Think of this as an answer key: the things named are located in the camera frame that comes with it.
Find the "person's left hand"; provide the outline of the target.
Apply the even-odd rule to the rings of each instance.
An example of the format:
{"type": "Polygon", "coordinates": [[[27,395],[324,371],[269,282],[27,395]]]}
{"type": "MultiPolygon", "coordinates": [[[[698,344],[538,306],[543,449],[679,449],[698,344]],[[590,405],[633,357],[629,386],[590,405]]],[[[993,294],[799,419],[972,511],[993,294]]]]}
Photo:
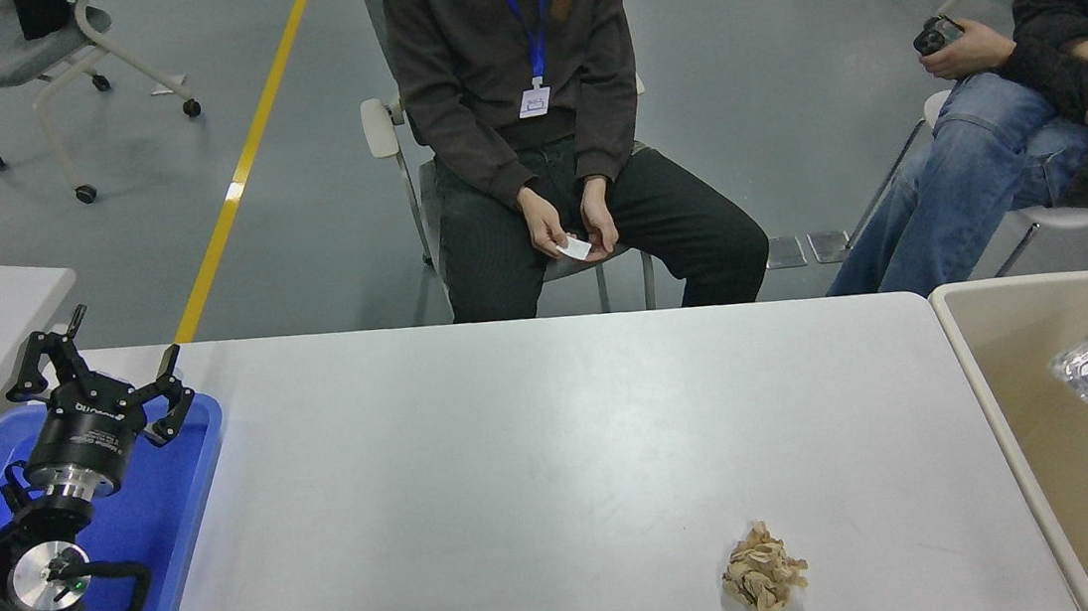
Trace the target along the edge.
{"type": "Polygon", "coordinates": [[[590,263],[599,262],[615,251],[619,244],[619,230],[607,205],[608,178],[599,175],[589,175],[583,182],[580,194],[581,219],[588,230],[590,245],[586,260],[590,263]]]}
{"type": "Polygon", "coordinates": [[[922,68],[936,78],[959,80],[998,70],[1015,51],[1016,42],[991,26],[964,17],[952,21],[962,28],[961,38],[935,54],[918,57],[922,68]]]}

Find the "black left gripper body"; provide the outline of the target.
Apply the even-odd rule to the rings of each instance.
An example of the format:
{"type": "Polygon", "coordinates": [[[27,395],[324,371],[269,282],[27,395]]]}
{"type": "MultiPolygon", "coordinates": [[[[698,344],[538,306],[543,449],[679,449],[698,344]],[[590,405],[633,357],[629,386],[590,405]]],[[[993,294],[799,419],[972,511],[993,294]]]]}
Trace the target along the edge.
{"type": "Polygon", "coordinates": [[[27,481],[45,487],[49,473],[89,469],[107,481],[125,477],[129,456],[145,423],[143,406],[120,406],[132,385],[118,379],[63,382],[48,399],[47,417],[26,466],[27,481]]]}

